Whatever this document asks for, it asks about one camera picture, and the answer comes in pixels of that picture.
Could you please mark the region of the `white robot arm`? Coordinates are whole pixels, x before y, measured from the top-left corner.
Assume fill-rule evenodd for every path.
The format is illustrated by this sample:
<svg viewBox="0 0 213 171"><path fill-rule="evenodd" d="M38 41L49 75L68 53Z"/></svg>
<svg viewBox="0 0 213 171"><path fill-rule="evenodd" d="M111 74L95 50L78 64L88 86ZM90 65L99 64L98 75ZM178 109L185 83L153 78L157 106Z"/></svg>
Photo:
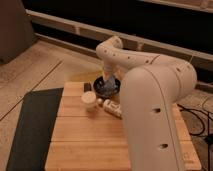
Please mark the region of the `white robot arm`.
<svg viewBox="0 0 213 171"><path fill-rule="evenodd" d="M164 54L125 50L113 36L96 47L105 73L127 69L120 104L132 171L185 171L172 105L197 83L188 61Z"/></svg>

